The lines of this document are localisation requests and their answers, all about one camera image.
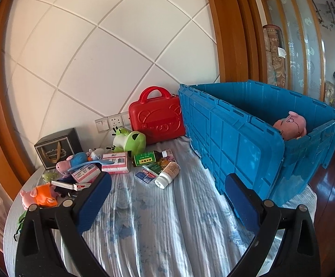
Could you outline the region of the orange dress pig plush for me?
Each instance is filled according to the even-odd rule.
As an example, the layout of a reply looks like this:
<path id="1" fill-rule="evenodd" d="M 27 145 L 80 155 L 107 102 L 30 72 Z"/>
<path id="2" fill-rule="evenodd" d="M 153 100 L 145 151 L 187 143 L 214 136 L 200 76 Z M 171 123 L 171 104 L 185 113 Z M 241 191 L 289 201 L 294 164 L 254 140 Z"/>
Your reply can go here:
<path id="1" fill-rule="evenodd" d="M 30 205 L 36 204 L 45 208 L 56 207 L 59 194 L 55 191 L 55 186 L 46 183 L 33 188 L 31 191 L 20 191 L 21 203 L 24 210 L 28 210 Z"/>

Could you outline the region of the red white medicine box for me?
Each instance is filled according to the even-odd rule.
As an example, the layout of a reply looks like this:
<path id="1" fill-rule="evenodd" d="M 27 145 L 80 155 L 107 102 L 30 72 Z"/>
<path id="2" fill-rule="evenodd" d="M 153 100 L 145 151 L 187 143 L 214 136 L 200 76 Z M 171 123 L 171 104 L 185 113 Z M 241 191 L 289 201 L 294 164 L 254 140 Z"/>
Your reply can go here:
<path id="1" fill-rule="evenodd" d="M 91 186 L 91 183 L 75 183 L 73 185 L 73 190 L 74 191 L 82 191 L 84 189 L 87 189 Z"/>

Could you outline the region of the small blue-shirt pig plush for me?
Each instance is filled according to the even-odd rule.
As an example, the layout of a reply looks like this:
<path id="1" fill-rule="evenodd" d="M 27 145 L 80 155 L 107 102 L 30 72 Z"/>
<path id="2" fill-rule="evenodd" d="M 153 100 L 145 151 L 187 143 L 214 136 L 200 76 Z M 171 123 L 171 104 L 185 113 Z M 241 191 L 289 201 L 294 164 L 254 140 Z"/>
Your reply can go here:
<path id="1" fill-rule="evenodd" d="M 69 176 L 70 172 L 69 169 L 77 166 L 79 164 L 85 163 L 88 160 L 88 153 L 86 152 L 79 152 L 77 154 L 69 156 L 64 161 L 59 161 L 55 168 L 56 170 L 63 176 Z"/>

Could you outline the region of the small green frog toy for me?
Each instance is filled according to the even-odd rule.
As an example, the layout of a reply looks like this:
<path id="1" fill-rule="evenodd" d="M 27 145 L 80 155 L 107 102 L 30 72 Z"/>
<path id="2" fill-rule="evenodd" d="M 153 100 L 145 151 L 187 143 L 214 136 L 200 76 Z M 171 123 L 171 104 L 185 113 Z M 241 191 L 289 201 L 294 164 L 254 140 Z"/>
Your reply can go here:
<path id="1" fill-rule="evenodd" d="M 42 179 L 46 183 L 51 183 L 52 181 L 59 179 L 59 175 L 56 171 L 44 171 L 42 174 Z"/>

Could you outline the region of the white flat medicine box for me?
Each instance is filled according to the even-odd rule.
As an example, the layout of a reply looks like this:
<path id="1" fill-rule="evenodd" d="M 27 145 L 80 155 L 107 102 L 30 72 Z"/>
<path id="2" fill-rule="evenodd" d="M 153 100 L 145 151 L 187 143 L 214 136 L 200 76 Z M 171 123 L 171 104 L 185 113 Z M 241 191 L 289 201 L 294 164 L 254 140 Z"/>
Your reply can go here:
<path id="1" fill-rule="evenodd" d="M 74 184 L 72 184 L 72 183 L 65 183 L 65 182 L 62 182 L 62 181 L 52 180 L 51 184 L 53 186 L 60 187 L 60 188 L 65 188 L 67 190 L 74 190 Z"/>

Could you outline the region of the white wall power socket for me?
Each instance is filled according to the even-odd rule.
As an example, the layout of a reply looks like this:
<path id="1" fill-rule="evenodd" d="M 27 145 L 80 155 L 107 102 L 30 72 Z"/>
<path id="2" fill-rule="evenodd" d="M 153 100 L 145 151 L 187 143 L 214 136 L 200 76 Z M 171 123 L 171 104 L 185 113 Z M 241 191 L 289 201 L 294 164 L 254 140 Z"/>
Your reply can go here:
<path id="1" fill-rule="evenodd" d="M 121 114 L 114 114 L 112 116 L 109 116 L 107 119 L 108 119 L 110 129 L 113 129 L 116 127 L 120 128 L 124 126 L 124 122 L 123 122 Z"/>

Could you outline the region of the black crumpled bag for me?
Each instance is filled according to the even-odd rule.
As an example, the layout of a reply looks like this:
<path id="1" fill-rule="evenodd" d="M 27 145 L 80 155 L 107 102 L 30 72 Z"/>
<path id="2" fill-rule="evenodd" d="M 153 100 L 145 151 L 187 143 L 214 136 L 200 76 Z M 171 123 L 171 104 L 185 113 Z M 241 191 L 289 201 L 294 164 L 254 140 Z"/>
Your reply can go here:
<path id="1" fill-rule="evenodd" d="M 54 191 L 59 194 L 61 198 L 71 198 L 74 196 L 75 191 L 69 188 L 62 188 L 60 186 L 56 186 Z"/>

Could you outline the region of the white wall switch panel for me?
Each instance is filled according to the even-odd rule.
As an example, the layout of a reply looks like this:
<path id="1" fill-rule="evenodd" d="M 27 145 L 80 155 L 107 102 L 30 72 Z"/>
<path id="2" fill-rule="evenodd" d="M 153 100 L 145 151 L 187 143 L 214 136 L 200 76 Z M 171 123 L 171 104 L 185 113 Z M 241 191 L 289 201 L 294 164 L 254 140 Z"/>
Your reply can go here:
<path id="1" fill-rule="evenodd" d="M 102 117 L 95 120 L 95 125 L 98 132 L 106 132 L 110 130 L 109 121 L 107 117 Z"/>

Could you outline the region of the dark bottle green label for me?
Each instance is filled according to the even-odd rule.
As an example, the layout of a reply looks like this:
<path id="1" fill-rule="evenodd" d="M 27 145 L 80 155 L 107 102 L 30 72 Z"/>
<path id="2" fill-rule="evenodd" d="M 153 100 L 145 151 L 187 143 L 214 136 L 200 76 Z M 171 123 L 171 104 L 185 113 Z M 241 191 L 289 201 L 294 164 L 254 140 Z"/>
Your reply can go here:
<path id="1" fill-rule="evenodd" d="M 134 167 L 140 167 L 147 164 L 158 162 L 160 159 L 168 156 L 168 152 L 164 151 L 148 151 L 141 154 L 136 154 L 132 157 L 132 164 Z"/>

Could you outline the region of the blue red blister pack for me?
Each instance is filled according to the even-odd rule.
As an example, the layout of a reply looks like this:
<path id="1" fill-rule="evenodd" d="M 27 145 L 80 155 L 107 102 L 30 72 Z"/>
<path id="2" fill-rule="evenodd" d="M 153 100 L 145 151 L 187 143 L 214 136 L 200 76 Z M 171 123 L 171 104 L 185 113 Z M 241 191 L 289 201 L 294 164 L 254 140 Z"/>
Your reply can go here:
<path id="1" fill-rule="evenodd" d="M 136 177 L 146 184 L 149 184 L 156 178 L 155 175 L 144 169 L 142 171 L 137 172 Z"/>

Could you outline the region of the green bear keychain pouch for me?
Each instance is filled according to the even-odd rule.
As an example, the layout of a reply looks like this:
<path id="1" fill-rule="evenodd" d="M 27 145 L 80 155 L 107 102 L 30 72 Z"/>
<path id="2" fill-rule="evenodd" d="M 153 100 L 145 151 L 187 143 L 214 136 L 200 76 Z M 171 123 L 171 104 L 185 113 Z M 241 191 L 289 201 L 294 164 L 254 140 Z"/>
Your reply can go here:
<path id="1" fill-rule="evenodd" d="M 27 211 L 24 211 L 18 218 L 17 229 L 16 229 L 15 234 L 13 236 L 13 238 L 16 242 L 18 241 L 19 235 L 20 235 L 21 230 L 23 228 L 23 223 L 24 223 L 26 214 L 27 214 Z"/>

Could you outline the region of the green frog plush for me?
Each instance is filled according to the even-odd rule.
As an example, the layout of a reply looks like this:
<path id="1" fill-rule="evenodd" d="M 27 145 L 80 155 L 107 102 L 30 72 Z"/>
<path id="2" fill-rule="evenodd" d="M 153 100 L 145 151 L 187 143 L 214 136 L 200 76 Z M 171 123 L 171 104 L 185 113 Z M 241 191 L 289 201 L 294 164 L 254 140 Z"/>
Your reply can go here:
<path id="1" fill-rule="evenodd" d="M 113 129 L 114 137 L 111 147 L 107 149 L 115 153 L 127 152 L 129 157 L 141 154 L 146 148 L 146 136 L 139 131 L 130 131 L 127 128 L 117 126 Z"/>

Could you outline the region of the large pink pig plush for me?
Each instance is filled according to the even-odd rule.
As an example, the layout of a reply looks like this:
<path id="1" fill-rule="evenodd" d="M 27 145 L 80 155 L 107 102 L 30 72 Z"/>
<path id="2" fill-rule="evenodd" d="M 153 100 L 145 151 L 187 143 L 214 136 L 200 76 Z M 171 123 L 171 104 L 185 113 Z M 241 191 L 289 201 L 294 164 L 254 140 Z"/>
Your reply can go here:
<path id="1" fill-rule="evenodd" d="M 298 139 L 307 134 L 305 118 L 293 111 L 289 111 L 286 118 L 276 121 L 273 127 L 279 130 L 285 141 Z"/>

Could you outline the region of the pink striped tissue pack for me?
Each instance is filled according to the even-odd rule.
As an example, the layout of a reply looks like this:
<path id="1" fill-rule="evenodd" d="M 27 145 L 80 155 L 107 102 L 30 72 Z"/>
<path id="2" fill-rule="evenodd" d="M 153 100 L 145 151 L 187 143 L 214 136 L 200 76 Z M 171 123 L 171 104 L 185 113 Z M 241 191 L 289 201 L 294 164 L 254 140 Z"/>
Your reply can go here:
<path id="1" fill-rule="evenodd" d="M 101 170 L 110 175 L 129 172 L 129 157 L 126 152 L 104 154 L 102 161 Z"/>

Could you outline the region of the black gift box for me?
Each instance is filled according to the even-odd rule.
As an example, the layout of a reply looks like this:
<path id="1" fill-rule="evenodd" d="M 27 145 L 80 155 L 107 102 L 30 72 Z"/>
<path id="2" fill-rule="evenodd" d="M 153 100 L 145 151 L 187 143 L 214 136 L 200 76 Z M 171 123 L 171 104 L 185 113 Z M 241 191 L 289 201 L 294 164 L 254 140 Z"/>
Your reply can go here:
<path id="1" fill-rule="evenodd" d="M 35 143 L 34 148 L 45 169 L 53 169 L 59 161 L 83 151 L 74 128 L 44 136 Z"/>

